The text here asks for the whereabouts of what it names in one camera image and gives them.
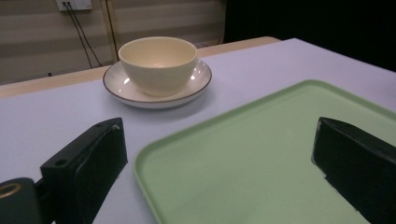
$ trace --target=table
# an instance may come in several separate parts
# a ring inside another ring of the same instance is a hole
[[[148,143],[307,79],[396,112],[395,73],[299,39],[269,38],[276,43],[263,45],[265,39],[244,42],[253,48],[202,50],[212,82],[199,98],[176,108],[145,110],[116,101],[98,79],[106,67],[1,87],[0,182],[22,176],[37,181],[39,166],[80,133],[122,117],[129,163],[94,223],[155,223],[132,171],[135,155]]]

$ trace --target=ceramic bowl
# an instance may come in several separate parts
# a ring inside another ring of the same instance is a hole
[[[197,61],[197,48],[190,42],[165,36],[136,39],[119,50],[125,74],[149,95],[167,96],[189,81]]]

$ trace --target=saucer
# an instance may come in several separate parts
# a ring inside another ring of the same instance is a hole
[[[178,93],[170,96],[152,96],[138,90],[126,76],[120,62],[107,69],[103,76],[103,83],[111,95],[127,105],[146,109],[162,109],[183,105],[197,98],[204,92],[211,79],[212,72],[209,66],[198,59],[191,74],[191,79],[186,86]]]

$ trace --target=tray rim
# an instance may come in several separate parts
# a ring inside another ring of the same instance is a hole
[[[194,130],[199,130],[201,127],[205,127],[206,125],[210,125],[211,123],[215,123],[214,121],[217,119],[222,119],[223,117],[231,117],[233,115],[238,114],[240,111],[243,111],[246,107],[251,107],[255,105],[262,104],[263,102],[269,102],[278,96],[281,96],[285,93],[291,92],[291,91],[297,91],[299,89],[304,89],[304,88],[321,88],[326,91],[331,91],[334,94],[340,95],[343,98],[346,98],[350,101],[353,101],[354,103],[357,103],[363,107],[370,108],[376,113],[380,113],[384,115],[387,118],[395,119],[396,120],[396,112],[393,112],[384,106],[378,105],[376,103],[373,103],[367,99],[364,99],[363,97],[360,97],[359,95],[352,93],[350,91],[346,91],[344,89],[341,89],[340,87],[337,87],[329,82],[322,81],[322,80],[317,80],[317,79],[308,79],[302,82],[298,82],[296,84],[290,85],[282,90],[275,91],[273,93],[270,93],[266,96],[263,96],[259,99],[253,100],[251,102],[248,102],[246,104],[240,105],[237,108],[231,109],[229,111],[226,111],[224,113],[221,113],[219,115],[216,115],[213,118],[206,119],[202,122],[198,122],[196,124],[193,124],[185,129],[182,129],[178,132],[171,133],[166,135],[165,137],[162,137],[156,141],[153,141],[144,147],[140,149],[140,151],[137,153],[137,155],[134,158],[134,164],[133,164],[133,169],[134,169],[134,177],[138,183],[139,188],[141,189],[144,198],[146,199],[146,202],[148,203],[148,206],[151,210],[151,213],[154,215],[156,221],[158,223],[163,223],[163,220],[161,219],[161,216],[159,214],[159,211],[156,209],[156,206],[154,202],[150,199],[148,190],[145,187],[145,184],[143,183],[143,179],[139,174],[138,171],[138,166],[141,163],[141,158],[144,157],[146,154],[150,153],[151,150],[156,149],[156,145],[161,145],[162,142],[165,142],[167,139],[174,138],[174,137],[182,137],[183,135],[188,135],[189,133],[193,133]]]

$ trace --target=tray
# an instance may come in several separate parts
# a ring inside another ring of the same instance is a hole
[[[319,117],[396,146],[396,115],[309,80],[145,147],[134,173],[158,223],[368,223],[311,162]]]

